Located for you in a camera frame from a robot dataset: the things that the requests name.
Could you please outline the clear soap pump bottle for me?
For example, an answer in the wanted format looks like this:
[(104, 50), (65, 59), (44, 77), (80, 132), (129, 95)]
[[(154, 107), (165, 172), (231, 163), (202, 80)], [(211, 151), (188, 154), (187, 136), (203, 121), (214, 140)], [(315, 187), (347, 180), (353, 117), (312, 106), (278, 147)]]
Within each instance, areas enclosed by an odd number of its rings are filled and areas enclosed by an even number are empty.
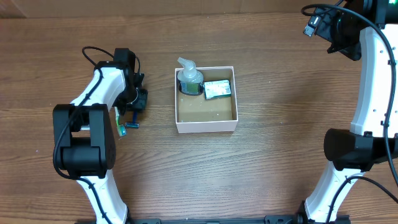
[(177, 62), (183, 67), (177, 73), (179, 89), (185, 95), (197, 96), (203, 93), (204, 76), (192, 60), (179, 57)]

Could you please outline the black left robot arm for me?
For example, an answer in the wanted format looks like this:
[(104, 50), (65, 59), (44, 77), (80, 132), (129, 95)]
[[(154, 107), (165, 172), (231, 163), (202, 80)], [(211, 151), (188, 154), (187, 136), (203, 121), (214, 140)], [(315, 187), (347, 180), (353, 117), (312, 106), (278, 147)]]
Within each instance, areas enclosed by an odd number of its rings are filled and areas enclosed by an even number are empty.
[(116, 117), (145, 110), (148, 91), (135, 53), (116, 48), (111, 60), (93, 63), (93, 79), (69, 104), (53, 109), (53, 167), (64, 179), (85, 191), (95, 212), (95, 223), (132, 223), (113, 175), (116, 143), (110, 110)]

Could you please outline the blue disposable razor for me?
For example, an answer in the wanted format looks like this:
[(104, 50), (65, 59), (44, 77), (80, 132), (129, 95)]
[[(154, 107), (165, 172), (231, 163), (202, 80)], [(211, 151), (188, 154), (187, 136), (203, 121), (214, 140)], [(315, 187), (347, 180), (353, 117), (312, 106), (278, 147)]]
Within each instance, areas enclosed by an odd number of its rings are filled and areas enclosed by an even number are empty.
[(133, 112), (132, 114), (132, 121), (130, 122), (125, 122), (125, 127), (126, 128), (134, 128), (138, 129), (139, 128), (139, 123), (137, 122), (137, 112)]

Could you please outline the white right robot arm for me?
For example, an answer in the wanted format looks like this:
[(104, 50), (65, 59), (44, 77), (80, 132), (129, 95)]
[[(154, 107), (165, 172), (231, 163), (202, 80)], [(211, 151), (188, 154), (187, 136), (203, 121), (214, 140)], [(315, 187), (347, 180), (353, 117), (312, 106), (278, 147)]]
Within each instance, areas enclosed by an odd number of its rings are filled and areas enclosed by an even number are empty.
[(330, 43), (360, 61), (358, 103), (348, 129), (329, 129), (323, 148), (326, 167), (315, 190), (300, 205), (290, 223), (349, 223), (338, 209), (352, 186), (366, 172), (397, 157), (397, 2), (339, 1), (310, 4), (304, 34)]

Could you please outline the green soap bar package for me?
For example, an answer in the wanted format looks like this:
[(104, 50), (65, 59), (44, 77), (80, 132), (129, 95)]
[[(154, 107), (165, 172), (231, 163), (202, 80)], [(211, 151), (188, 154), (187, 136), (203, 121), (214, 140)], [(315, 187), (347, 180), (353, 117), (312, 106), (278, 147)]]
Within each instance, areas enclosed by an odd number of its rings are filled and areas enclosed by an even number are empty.
[(231, 96), (229, 80), (217, 80), (204, 83), (205, 99), (224, 98)]

